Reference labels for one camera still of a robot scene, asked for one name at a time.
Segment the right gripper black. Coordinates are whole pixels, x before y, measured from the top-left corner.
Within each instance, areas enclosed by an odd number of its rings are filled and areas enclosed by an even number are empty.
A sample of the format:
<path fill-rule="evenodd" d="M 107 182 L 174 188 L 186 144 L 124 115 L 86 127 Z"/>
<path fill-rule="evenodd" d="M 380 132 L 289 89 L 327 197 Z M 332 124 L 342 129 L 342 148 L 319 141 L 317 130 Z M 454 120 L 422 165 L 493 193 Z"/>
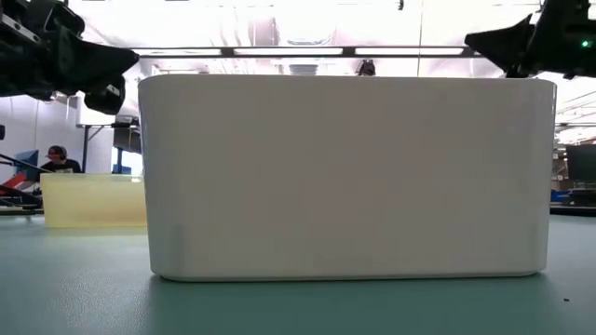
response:
<path fill-rule="evenodd" d="M 589 0 L 545 0 L 537 23 L 532 15 L 513 26 L 468 33 L 465 44 L 501 69 L 505 77 L 528 77 L 522 59 L 530 41 L 530 68 L 564 78 L 596 78 L 596 20 Z"/>

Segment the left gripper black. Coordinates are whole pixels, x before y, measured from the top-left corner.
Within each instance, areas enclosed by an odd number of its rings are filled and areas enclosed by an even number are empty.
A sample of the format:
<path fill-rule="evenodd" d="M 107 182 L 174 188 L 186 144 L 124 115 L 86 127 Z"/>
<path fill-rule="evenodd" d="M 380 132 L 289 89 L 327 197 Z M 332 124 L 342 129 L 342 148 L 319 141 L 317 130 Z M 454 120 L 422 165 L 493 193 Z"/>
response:
<path fill-rule="evenodd" d="M 69 0 L 0 0 L 0 98 L 50 101 L 57 92 L 89 91 L 89 109 L 118 114 L 126 98 L 122 74 L 139 55 L 85 41 L 83 32 L 84 21 Z"/>

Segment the white plastic bin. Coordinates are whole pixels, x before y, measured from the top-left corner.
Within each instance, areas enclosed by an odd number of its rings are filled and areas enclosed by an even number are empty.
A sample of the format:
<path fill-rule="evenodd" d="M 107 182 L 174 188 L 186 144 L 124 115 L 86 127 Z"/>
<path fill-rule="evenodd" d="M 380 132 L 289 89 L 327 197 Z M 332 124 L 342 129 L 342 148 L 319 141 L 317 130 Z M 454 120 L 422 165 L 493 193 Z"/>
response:
<path fill-rule="evenodd" d="M 556 98 L 541 79 L 146 78 L 151 270 L 178 281 L 538 273 Z"/>

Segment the green table mat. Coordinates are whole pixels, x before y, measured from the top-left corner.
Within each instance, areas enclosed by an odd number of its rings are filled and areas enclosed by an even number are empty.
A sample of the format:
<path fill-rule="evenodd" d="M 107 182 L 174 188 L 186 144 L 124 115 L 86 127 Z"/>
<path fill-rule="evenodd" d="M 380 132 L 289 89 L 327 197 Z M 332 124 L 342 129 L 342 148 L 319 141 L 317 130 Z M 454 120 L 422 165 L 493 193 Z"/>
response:
<path fill-rule="evenodd" d="M 554 216 L 522 278 L 177 283 L 142 229 L 0 219 L 0 335 L 596 335 L 596 218 Z"/>

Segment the person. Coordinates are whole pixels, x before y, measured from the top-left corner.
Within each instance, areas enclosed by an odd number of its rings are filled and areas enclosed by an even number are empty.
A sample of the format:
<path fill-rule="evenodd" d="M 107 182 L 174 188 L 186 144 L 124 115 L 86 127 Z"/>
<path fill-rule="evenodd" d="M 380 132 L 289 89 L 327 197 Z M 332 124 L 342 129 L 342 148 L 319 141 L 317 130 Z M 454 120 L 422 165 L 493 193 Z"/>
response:
<path fill-rule="evenodd" d="M 60 145 L 52 145 L 47 150 L 48 161 L 42 169 L 56 173 L 81 173 L 80 164 L 69 158 L 66 149 Z"/>

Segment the black computer monitor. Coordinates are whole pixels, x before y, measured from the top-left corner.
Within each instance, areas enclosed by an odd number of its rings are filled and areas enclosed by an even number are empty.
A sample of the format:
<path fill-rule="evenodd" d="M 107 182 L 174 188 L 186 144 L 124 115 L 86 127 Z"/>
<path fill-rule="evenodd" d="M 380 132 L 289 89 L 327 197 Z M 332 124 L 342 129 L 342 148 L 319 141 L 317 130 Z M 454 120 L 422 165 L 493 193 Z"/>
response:
<path fill-rule="evenodd" d="M 596 181 L 596 144 L 567 146 L 566 158 L 572 181 Z"/>
<path fill-rule="evenodd" d="M 136 128 L 115 128 L 113 145 L 130 153 L 142 153 L 141 134 Z"/>

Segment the black horizontal beam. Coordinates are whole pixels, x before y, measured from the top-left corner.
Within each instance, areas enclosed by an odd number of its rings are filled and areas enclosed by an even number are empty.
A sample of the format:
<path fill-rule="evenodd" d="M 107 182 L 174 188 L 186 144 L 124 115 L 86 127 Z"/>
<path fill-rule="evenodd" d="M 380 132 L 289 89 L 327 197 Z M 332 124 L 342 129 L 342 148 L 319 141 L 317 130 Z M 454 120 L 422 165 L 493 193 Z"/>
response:
<path fill-rule="evenodd" d="M 137 47 L 142 59 L 476 59 L 461 46 Z"/>

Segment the translucent yellow plastic bin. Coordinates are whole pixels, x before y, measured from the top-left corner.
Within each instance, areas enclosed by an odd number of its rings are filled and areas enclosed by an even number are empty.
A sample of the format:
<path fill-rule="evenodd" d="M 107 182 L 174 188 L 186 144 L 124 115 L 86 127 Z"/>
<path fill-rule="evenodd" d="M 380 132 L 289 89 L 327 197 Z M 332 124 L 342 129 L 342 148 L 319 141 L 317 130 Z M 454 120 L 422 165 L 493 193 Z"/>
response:
<path fill-rule="evenodd" d="M 119 174 L 41 175 L 49 228 L 130 228 L 146 225 L 143 178 Z"/>

